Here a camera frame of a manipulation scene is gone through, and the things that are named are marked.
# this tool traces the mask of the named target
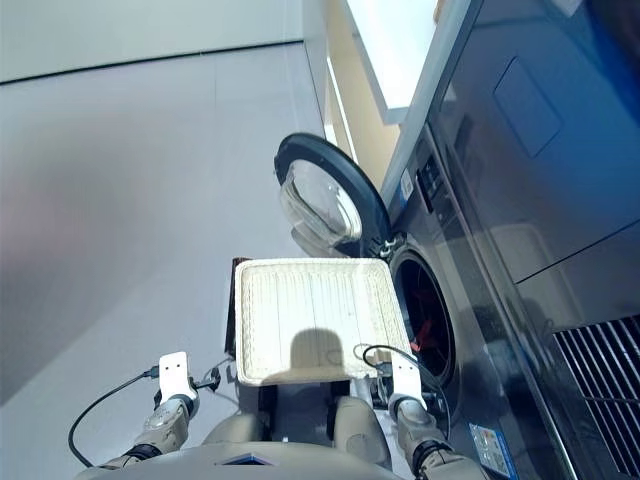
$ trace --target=white tray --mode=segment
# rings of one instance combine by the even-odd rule
[[[382,260],[251,260],[235,275],[236,358],[245,385],[375,377],[361,359],[364,346],[411,353]]]

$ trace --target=door hinge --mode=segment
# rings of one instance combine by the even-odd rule
[[[380,247],[380,253],[378,253],[378,256],[382,260],[389,262],[391,260],[391,257],[393,257],[393,254],[405,244],[405,241],[405,235],[401,233],[394,235],[391,241],[385,240],[383,242],[382,246]]]

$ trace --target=vent grille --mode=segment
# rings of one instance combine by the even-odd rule
[[[554,336],[616,467],[640,477],[640,316]]]

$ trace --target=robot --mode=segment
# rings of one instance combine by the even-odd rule
[[[398,445],[420,479],[488,480],[482,467],[445,440],[422,398],[420,373],[401,355],[392,354],[388,410],[397,423]],[[158,365],[160,392],[156,409],[134,445],[120,457],[90,467],[76,480],[153,479],[398,479],[391,468],[386,439],[368,403],[343,396],[336,402],[334,447],[265,441],[257,415],[242,413],[223,420],[201,446],[180,450],[198,410],[197,388],[188,374],[187,355],[165,355]],[[220,376],[206,386],[215,389]]]

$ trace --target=door glass window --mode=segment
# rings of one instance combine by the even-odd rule
[[[349,195],[311,162],[291,162],[280,201],[294,230],[307,232],[304,237],[313,237],[323,249],[358,241],[362,235],[360,215]]]

